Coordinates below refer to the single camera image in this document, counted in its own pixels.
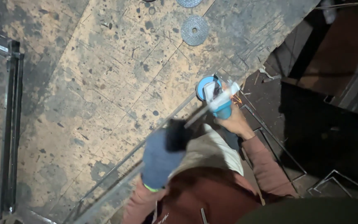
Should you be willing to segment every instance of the scratched wooden surface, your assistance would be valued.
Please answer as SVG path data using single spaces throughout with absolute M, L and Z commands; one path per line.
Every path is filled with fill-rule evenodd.
M 172 0 L 7 0 L 2 31 L 20 40 L 27 55 L 17 177 L 21 204 L 61 223 L 202 76 L 219 71 L 245 79 L 317 3 L 204 0 L 187 9 Z M 180 36 L 182 22 L 193 14 L 210 27 L 196 47 Z M 198 106 L 193 99 L 178 117 Z M 86 204 L 141 156 L 142 149 Z M 131 186 L 94 222 L 118 209 Z

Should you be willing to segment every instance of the wooden workbench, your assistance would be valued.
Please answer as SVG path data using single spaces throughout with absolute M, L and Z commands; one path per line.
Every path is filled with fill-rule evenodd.
M 61 223 L 72 206 L 195 89 L 219 71 L 244 80 L 318 0 L 7 0 L 0 25 L 26 53 L 18 200 Z M 210 31 L 182 41 L 189 15 Z M 111 29 L 102 23 L 111 23 Z M 193 99 L 181 112 L 198 107 Z M 139 150 L 92 202 L 141 159 Z M 105 208 L 122 204 L 117 197 Z

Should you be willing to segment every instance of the sleeve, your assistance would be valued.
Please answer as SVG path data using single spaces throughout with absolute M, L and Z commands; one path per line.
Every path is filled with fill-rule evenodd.
M 270 152 L 257 136 L 242 144 L 253 164 L 253 172 L 261 191 L 268 196 L 298 197 L 281 167 L 273 160 Z
M 157 192 L 150 191 L 139 178 L 136 188 L 125 206 L 122 224 L 141 224 L 156 208 L 156 202 L 164 197 L 165 192 L 164 189 Z

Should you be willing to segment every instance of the blue work glove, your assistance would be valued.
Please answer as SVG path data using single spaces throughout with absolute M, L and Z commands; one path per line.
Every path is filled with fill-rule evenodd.
M 186 130 L 184 124 L 184 120 L 170 120 L 167 128 L 157 130 L 146 141 L 142 181 L 153 192 L 165 186 L 186 153 L 192 131 Z

